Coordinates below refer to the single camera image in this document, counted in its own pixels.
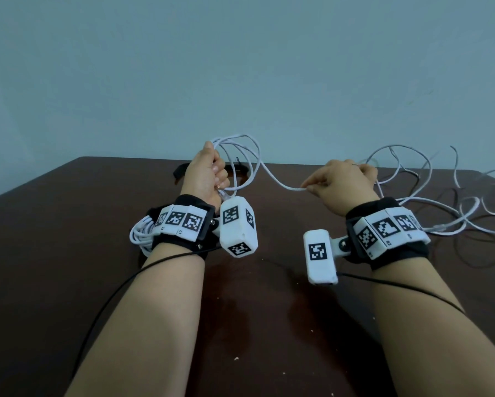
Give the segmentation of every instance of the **wooden table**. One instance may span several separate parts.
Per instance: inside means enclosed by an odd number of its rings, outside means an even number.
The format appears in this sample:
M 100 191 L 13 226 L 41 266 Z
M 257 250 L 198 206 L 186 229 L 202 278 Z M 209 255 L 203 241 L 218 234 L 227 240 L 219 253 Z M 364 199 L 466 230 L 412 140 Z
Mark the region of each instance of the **wooden table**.
M 97 310 L 138 268 L 130 228 L 149 207 L 178 195 L 172 172 L 181 163 L 85 157 L 0 196 L 0 396 L 65 392 Z M 315 169 L 268 166 L 290 186 Z M 459 180 L 466 184 L 476 176 L 461 171 Z M 403 173 L 384 191 L 406 196 L 415 182 Z M 491 189 L 495 209 L 492 182 L 485 177 L 458 195 L 451 170 L 434 170 L 422 196 L 451 203 Z M 343 220 L 312 195 L 279 187 L 263 170 L 240 195 L 257 215 L 259 248 L 242 259 L 209 254 L 187 395 L 394 394 L 370 284 L 341 278 L 337 286 L 320 287 L 306 278 L 303 233 L 325 228 L 342 236 Z M 411 208 L 425 226 L 450 219 L 434 207 Z M 495 229 L 495 218 L 477 222 Z M 434 237 L 431 251 L 469 317 L 495 343 L 495 236 L 466 231 Z M 337 266 L 370 273 L 365 265 Z

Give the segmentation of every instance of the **right hand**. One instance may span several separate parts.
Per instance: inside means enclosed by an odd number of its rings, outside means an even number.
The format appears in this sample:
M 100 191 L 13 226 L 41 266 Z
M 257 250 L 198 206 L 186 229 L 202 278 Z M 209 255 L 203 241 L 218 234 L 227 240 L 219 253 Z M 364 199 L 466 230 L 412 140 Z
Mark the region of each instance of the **right hand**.
M 353 160 L 330 160 L 301 184 L 321 198 L 329 210 L 345 216 L 351 209 L 380 199 L 373 189 L 378 176 L 376 167 L 356 165 Z

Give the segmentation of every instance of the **forearm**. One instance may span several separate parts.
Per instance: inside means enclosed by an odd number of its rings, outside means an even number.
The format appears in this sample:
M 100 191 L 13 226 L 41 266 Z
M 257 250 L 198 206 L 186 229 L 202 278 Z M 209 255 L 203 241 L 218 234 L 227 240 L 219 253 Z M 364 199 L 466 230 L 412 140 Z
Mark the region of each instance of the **forearm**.
M 160 244 L 146 260 L 190 252 Z M 183 396 L 196 342 L 204 279 L 197 255 L 167 260 L 126 291 L 66 396 Z
M 459 302 L 427 259 L 392 263 L 374 278 L 423 288 Z M 389 285 L 373 287 L 383 350 L 400 396 L 495 396 L 495 346 L 443 301 Z

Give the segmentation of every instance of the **left hand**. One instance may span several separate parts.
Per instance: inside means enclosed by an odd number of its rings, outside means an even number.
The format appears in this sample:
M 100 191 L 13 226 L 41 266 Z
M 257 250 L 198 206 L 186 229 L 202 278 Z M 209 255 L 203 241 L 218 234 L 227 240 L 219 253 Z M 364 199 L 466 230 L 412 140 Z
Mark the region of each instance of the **left hand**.
M 212 143 L 207 141 L 187 167 L 180 195 L 196 196 L 205 203 L 213 205 L 218 212 L 222 198 L 217 188 L 227 187 L 229 187 L 229 179 L 225 170 L 225 161 Z

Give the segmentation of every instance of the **hand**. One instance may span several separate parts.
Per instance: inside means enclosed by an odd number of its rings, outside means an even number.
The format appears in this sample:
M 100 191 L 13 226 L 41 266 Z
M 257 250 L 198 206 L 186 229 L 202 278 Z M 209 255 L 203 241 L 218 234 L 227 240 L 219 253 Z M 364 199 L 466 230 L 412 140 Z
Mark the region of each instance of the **hand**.
M 225 170 L 225 161 L 212 143 L 207 141 L 187 167 L 180 195 L 196 196 L 205 203 L 213 205 L 218 212 L 222 198 L 217 188 L 227 187 L 229 187 L 229 179 Z
M 345 216 L 362 203 L 378 200 L 373 186 L 378 176 L 376 167 L 356 165 L 353 160 L 330 160 L 302 184 L 312 194 L 321 198 L 329 210 Z

